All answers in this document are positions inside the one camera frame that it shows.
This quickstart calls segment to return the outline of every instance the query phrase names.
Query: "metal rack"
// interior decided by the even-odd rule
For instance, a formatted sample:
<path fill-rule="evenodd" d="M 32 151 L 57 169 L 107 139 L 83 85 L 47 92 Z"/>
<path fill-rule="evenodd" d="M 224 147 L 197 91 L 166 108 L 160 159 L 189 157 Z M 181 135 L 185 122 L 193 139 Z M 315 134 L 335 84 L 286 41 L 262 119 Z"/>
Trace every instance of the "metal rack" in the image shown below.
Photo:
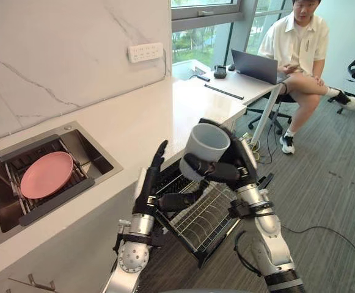
<path fill-rule="evenodd" d="M 199 183 L 182 176 L 174 163 L 161 172 L 157 194 L 191 193 Z M 208 187 L 194 205 L 179 213 L 158 213 L 158 221 L 166 227 L 198 261 L 202 267 L 238 223 L 229 216 L 230 202 L 235 193 L 225 184 L 208 182 Z"/>
<path fill-rule="evenodd" d="M 74 164 L 70 179 L 62 188 L 48 197 L 36 200 L 24 197 L 21 193 L 20 185 L 26 170 L 41 157 L 55 151 L 64 151 L 73 159 Z M 94 180 L 89 178 L 79 161 L 65 146 L 62 139 L 56 139 L 41 147 L 21 154 L 16 158 L 5 162 L 4 168 L 9 178 L 13 196 L 17 198 L 24 215 L 19 219 L 20 225 L 22 226 L 30 224 L 55 208 L 59 203 L 67 201 L 71 197 L 75 196 L 75 194 L 82 192 L 84 189 L 94 184 Z M 64 197 L 64 199 L 56 199 L 59 196 Z"/>

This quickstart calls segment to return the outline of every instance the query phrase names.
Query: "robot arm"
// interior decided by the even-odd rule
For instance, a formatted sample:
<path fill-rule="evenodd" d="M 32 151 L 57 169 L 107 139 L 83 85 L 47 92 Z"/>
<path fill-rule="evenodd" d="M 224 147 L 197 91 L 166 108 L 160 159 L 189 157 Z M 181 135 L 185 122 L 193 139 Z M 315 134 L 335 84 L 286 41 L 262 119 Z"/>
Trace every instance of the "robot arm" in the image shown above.
<path fill-rule="evenodd" d="M 281 234 L 279 218 L 273 204 L 257 187 L 257 166 L 245 141 L 240 142 L 230 131 L 211 120 L 230 137 L 230 147 L 219 162 L 206 162 L 193 154 L 184 160 L 209 181 L 226 183 L 234 190 L 237 200 L 231 202 L 230 214 L 245 219 L 245 227 L 251 237 L 252 253 L 268 290 L 273 293 L 305 292 L 301 279 L 295 272 L 290 251 Z M 149 249 L 153 246 L 153 224 L 156 209 L 164 211 L 182 210 L 193 204 L 200 196 L 196 194 L 169 194 L 159 200 L 153 196 L 153 185 L 163 163 L 167 141 L 158 148 L 146 174 L 139 178 L 142 190 L 136 198 L 131 222 L 120 222 L 117 245 L 114 250 L 118 258 L 112 275 L 103 293 L 132 293 L 136 290 L 139 274 L 148 263 Z"/>
<path fill-rule="evenodd" d="M 244 219 L 244 228 L 251 237 L 252 253 L 268 290 L 273 293 L 305 292 L 295 272 L 290 250 L 281 234 L 281 224 L 266 194 L 257 187 L 255 159 L 245 141 L 240 142 L 228 129 L 209 120 L 230 137 L 231 146 L 219 162 L 206 162 L 193 154 L 184 159 L 207 180 L 226 183 L 236 192 L 230 215 Z"/>

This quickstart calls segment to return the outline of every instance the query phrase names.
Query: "stainless steel sink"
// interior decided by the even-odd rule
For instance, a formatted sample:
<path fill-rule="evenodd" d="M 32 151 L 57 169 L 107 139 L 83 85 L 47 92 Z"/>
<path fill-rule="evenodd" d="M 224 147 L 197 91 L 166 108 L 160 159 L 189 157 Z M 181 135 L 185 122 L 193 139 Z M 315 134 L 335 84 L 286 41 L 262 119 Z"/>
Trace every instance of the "stainless steel sink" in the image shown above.
<path fill-rule="evenodd" d="M 29 201 L 22 197 L 18 186 L 26 169 L 46 153 L 61 150 L 68 152 L 75 162 L 69 182 L 45 200 Z M 0 243 L 123 169 L 77 122 L 11 146 L 0 155 Z"/>

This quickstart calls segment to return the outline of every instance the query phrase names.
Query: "window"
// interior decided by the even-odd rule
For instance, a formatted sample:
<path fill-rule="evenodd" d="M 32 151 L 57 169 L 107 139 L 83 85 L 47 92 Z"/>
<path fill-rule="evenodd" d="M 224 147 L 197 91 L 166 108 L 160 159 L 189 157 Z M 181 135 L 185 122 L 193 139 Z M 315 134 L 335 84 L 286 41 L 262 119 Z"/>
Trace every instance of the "window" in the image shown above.
<path fill-rule="evenodd" d="M 241 0 L 172 0 L 173 76 L 225 64 L 233 23 L 243 19 Z"/>
<path fill-rule="evenodd" d="M 172 34 L 173 76 L 186 80 L 194 74 L 224 64 L 230 23 L 201 27 Z"/>
<path fill-rule="evenodd" d="M 240 12 L 241 0 L 172 0 L 172 21 Z"/>
<path fill-rule="evenodd" d="M 233 3 L 231 0 L 172 0 L 172 8 L 181 6 L 201 6 L 231 3 Z"/>
<path fill-rule="evenodd" d="M 289 0 L 259 0 L 246 51 L 257 54 L 268 29 L 291 11 L 292 2 Z"/>

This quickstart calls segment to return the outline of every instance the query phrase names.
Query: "electrical outlet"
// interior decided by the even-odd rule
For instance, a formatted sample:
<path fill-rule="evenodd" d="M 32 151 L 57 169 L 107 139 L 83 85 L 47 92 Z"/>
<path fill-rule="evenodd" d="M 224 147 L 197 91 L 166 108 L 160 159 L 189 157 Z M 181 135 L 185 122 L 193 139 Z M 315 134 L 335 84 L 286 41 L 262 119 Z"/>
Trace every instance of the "electrical outlet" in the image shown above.
<path fill-rule="evenodd" d="M 161 58 L 164 54 L 162 43 L 151 43 L 128 47 L 128 58 L 131 63 Z"/>

